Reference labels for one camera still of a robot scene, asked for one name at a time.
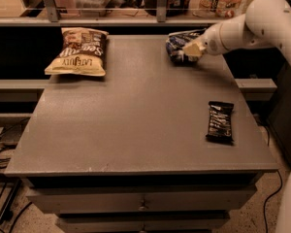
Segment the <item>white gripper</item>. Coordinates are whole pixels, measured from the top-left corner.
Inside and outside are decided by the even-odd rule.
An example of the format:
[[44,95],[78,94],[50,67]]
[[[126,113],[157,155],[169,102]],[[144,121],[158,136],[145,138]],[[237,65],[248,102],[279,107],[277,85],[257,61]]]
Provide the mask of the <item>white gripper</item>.
[[201,42],[192,42],[186,44],[182,50],[187,56],[201,57],[206,50],[208,54],[219,55],[225,51],[220,37],[220,24],[209,27],[203,34],[203,44]]

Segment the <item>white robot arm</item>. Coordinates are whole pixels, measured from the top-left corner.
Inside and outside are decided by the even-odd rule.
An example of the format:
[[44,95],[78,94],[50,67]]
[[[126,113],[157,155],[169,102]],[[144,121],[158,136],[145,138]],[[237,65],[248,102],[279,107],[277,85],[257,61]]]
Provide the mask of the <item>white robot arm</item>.
[[[237,49],[277,48],[291,66],[291,7],[286,0],[253,0],[246,12],[209,27],[183,47],[187,56]],[[291,172],[283,190],[275,233],[291,233]]]

